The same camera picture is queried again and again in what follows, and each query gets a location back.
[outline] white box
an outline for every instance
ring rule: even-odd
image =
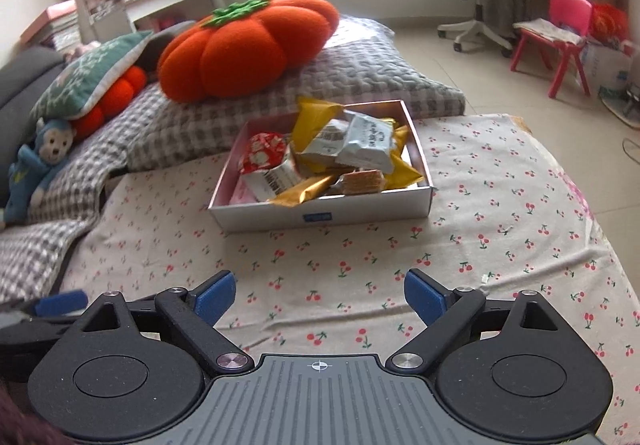
[[[298,114],[255,118],[238,134],[209,203],[209,211],[220,227],[226,232],[252,232],[426,218],[431,209],[433,182],[404,102],[364,102],[350,104],[346,109],[377,118],[394,118],[401,126],[409,126],[402,158],[410,162],[424,180],[405,189],[378,194],[323,196],[292,208],[268,202],[229,205],[240,176],[238,161],[249,138],[261,132],[288,134],[292,132]]]

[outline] green patterned pillow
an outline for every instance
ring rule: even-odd
[[[33,106],[29,135],[39,118],[76,120],[93,109],[106,91],[138,59],[151,31],[121,35],[73,61]]]

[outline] pink chair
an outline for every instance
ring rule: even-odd
[[[592,12],[593,5],[591,5],[587,0],[551,0],[549,5],[549,21],[558,28],[569,27],[572,32],[580,35],[581,37],[585,37],[591,24]],[[524,46],[528,40],[532,40],[538,44],[542,60],[545,63],[546,68],[549,70],[552,70],[553,66],[549,61],[549,57],[544,46],[555,48],[562,54],[560,66],[558,66],[558,70],[556,70],[556,76],[554,77],[554,81],[549,89],[549,98],[556,98],[558,88],[562,84],[562,79],[564,78],[567,66],[569,65],[570,57],[575,59],[575,65],[578,68],[578,73],[580,73],[580,79],[582,80],[584,94],[590,96],[589,85],[586,77],[584,76],[584,68],[580,62],[580,52],[585,46],[584,42],[576,45],[559,40],[551,41],[535,34],[534,32],[525,30],[524,28],[521,29],[520,32],[522,37],[520,38],[520,43],[515,55],[513,56],[513,61],[511,62],[511,71],[516,70],[516,66],[520,61]]]

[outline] orange pumpkin plush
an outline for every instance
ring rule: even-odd
[[[249,0],[219,8],[167,45],[158,80],[176,102],[255,93],[284,70],[309,63],[339,21],[325,0]]]
[[[76,130],[75,140],[93,135],[104,123],[123,112],[129,103],[146,86],[145,70],[130,67],[111,85],[94,108],[78,120],[70,120]]]

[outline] floor tile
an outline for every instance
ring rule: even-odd
[[[569,72],[556,99],[549,99],[553,75],[535,46],[527,46],[518,71],[511,72],[500,48],[483,38],[464,43],[464,53],[455,52],[453,39],[439,38],[434,28],[400,29],[395,42],[420,72],[465,92],[467,115],[524,118],[580,187],[632,284],[640,289],[640,165],[622,151],[625,137],[640,143],[640,132],[626,127],[597,98],[586,97]]]
[[[616,251],[634,290],[640,291],[640,260],[638,260],[640,207],[596,214],[596,219]]]

